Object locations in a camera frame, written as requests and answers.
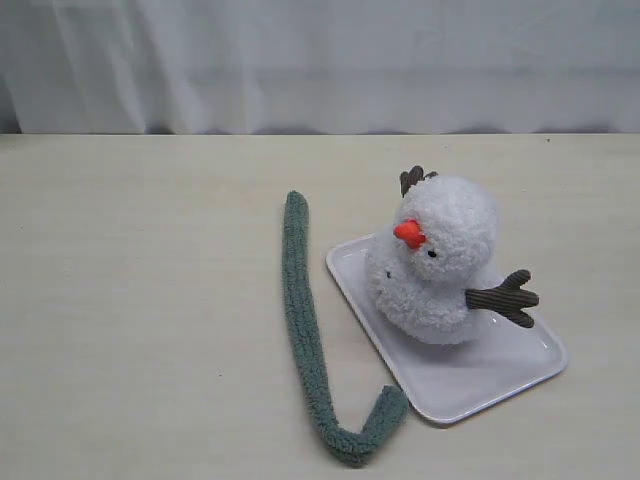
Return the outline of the white plush snowman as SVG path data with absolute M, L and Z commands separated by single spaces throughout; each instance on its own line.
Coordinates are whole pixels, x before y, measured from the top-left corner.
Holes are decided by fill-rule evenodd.
M 493 254 L 498 205 L 474 181 L 420 165 L 399 175 L 400 203 L 374 234 L 366 286 L 377 311 L 409 337 L 430 345 L 478 339 L 499 316 L 531 329 L 539 303 L 527 269 L 502 276 Z

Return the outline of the green fuzzy scarf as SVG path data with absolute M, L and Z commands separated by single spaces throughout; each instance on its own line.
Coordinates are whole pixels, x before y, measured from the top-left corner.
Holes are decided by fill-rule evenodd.
M 386 384 L 360 430 L 341 426 L 335 413 L 324 349 L 309 278 L 309 206 L 296 190 L 286 194 L 281 234 L 284 321 L 308 419 L 318 440 L 337 462 L 360 469 L 371 462 L 402 425 L 409 401 Z

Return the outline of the white backdrop curtain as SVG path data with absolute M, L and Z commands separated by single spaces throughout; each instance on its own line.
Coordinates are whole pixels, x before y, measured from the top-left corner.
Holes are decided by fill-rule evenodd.
M 635 1 L 5 1 L 1 129 L 639 129 Z

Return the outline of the white rectangular plastic tray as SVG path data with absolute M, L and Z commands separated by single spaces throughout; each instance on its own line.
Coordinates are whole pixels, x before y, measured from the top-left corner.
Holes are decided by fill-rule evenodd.
M 569 353 L 541 317 L 521 329 L 495 314 L 489 332 L 456 346 L 423 344 L 388 323 L 365 288 L 365 235 L 328 251 L 326 266 L 409 404 L 437 425 L 452 425 L 563 372 Z

